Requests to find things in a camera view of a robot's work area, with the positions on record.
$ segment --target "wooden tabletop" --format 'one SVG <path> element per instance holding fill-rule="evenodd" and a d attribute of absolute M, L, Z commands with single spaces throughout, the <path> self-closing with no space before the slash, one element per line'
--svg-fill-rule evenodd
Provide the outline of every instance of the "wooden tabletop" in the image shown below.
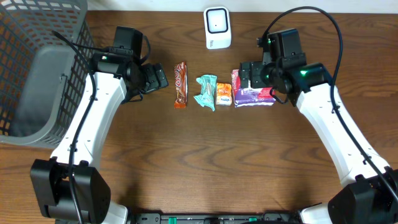
<path fill-rule="evenodd" d="M 164 213 L 254 213 L 327 202 L 341 190 L 336 169 L 310 123 L 291 105 L 212 112 L 193 99 L 196 77 L 231 82 L 240 62 L 261 60 L 256 47 L 276 13 L 231 13 L 232 44 L 205 46 L 201 12 L 89 12 L 97 46 L 112 45 L 116 26 L 148 36 L 150 62 L 161 62 L 170 86 L 122 105 L 106 138 L 101 175 L 117 203 Z M 334 14 L 344 38 L 337 87 L 375 150 L 398 167 L 398 16 Z M 295 13 L 272 30 L 297 28 L 307 62 L 333 73 L 338 39 L 319 13 Z M 173 66 L 188 65 L 188 107 L 175 110 Z M 34 159 L 51 150 L 2 145 L 0 223 L 53 223 L 41 217 L 30 182 Z"/>

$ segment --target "brown snack bar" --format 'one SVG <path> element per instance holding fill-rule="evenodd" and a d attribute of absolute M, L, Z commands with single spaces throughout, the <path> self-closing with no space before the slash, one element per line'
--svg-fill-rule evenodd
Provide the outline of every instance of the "brown snack bar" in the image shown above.
<path fill-rule="evenodd" d="M 174 108 L 185 108 L 187 106 L 188 82 L 187 82 L 187 63 L 181 62 L 174 65 L 175 89 L 177 98 Z"/>

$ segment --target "candy wrapper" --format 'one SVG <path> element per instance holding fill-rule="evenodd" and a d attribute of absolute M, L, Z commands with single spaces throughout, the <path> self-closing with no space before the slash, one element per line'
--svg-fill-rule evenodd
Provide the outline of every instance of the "candy wrapper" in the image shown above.
<path fill-rule="evenodd" d="M 275 99 L 269 94 L 271 87 L 258 89 L 253 89 L 251 87 L 241 88 L 241 79 L 239 78 L 238 71 L 238 69 L 235 69 L 231 73 L 235 107 L 256 105 L 271 106 L 274 104 Z"/>
<path fill-rule="evenodd" d="M 232 86 L 229 83 L 217 83 L 216 105 L 231 106 Z"/>
<path fill-rule="evenodd" d="M 204 75 L 200 78 L 197 78 L 197 82 L 201 84 L 201 92 L 200 95 L 194 96 L 194 99 L 199 103 L 200 106 L 208 106 L 215 111 L 214 92 L 216 89 L 217 76 Z"/>
<path fill-rule="evenodd" d="M 187 82 L 187 63 L 181 62 L 174 65 L 175 89 L 177 98 L 174 108 L 185 108 L 187 106 L 188 82 Z"/>

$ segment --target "basket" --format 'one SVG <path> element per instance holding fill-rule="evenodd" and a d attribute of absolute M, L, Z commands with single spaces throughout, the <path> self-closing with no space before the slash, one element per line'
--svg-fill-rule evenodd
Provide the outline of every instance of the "basket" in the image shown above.
<path fill-rule="evenodd" d="M 55 148 L 62 140 L 88 71 L 51 31 L 93 46 L 86 12 L 85 0 L 1 1 L 0 142 Z"/>

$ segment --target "white background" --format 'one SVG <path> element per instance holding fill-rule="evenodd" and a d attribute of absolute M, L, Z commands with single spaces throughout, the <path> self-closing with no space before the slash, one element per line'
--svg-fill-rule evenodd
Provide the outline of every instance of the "white background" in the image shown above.
<path fill-rule="evenodd" d="M 398 0 L 88 0 L 89 10 L 204 11 L 225 6 L 231 12 L 283 12 L 316 6 L 326 12 L 398 13 Z"/>

